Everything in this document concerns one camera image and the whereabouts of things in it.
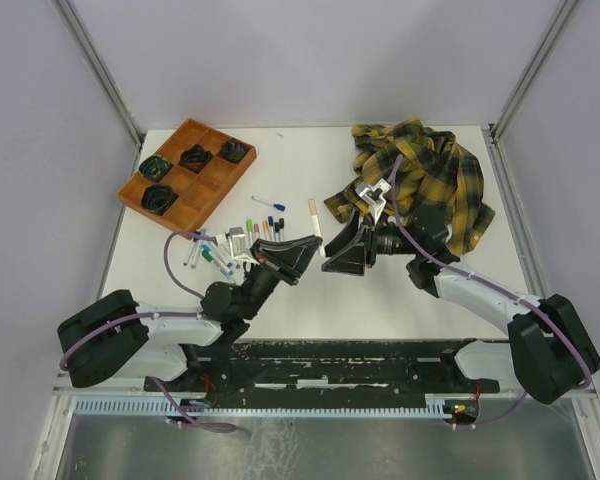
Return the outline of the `yellow plaid shirt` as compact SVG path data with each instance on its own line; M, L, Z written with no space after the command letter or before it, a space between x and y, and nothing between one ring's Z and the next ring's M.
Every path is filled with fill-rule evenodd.
M324 200L334 218L345 223L354 211L369 206L356 194L363 182L387 180L398 156L403 160L395 176L399 215L409 219L421 205L444 214L451 229L447 247L455 255L473 251L491 225L495 211L484 202L485 182L478 158L465 149L450 131L424 126L417 118L394 126L357 124L352 137L358 155L355 179Z

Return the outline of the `light blue cap marker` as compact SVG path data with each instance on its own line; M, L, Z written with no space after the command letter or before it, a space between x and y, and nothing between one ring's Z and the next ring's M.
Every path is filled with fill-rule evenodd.
M232 273L233 263L220 249L212 243L205 243L203 249L229 274Z

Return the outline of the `dark green cap marker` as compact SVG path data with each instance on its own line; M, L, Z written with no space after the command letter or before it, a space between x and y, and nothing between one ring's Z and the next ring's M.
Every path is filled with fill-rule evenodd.
M203 250L202 256L211 263L227 280L233 282L233 272L229 267L216 260L209 251Z

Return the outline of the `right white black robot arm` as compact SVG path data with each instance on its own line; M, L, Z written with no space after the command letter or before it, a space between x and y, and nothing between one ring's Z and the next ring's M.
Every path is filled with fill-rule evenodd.
M512 292L478 275L450 252L447 234L434 207L417 208L406 226L354 212L325 246L322 269L361 276L380 255L409 255L406 269L416 288L505 333L504 344L474 340L440 364L440 382L449 390L461 391L474 379L508 381L550 405L600 370L599 353L569 299Z

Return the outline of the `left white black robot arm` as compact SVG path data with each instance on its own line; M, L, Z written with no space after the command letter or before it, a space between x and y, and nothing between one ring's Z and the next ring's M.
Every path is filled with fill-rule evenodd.
M241 283L212 283L195 308L150 305L119 289L59 325L60 368L73 387L119 377L156 377L178 389L192 389L200 381L201 366L187 356L186 347L235 342L279 283L299 282L322 245L315 235L247 244L240 227L213 241L227 244L231 257L247 264Z

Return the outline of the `orange compartment tray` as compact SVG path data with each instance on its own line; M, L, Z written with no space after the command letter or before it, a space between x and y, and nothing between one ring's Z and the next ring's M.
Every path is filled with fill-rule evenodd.
M256 148L186 120L118 192L126 207L171 231L203 226L255 161Z

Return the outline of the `pink cap white marker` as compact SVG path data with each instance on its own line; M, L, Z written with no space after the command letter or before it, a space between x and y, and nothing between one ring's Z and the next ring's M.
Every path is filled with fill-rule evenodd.
M321 226L320 226L320 222L319 222L317 205L313 198L310 198L308 200L308 208L309 208L309 213L310 213L310 217L311 217L311 221L312 221L312 225L313 225L314 235L316 237L318 237L321 241L323 241L323 235L322 235Z

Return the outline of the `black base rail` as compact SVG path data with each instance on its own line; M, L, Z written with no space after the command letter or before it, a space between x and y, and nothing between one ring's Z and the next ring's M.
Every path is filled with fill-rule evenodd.
M172 393L208 394L216 407L422 407L428 394L495 394L456 365L461 341L252 340L185 349Z

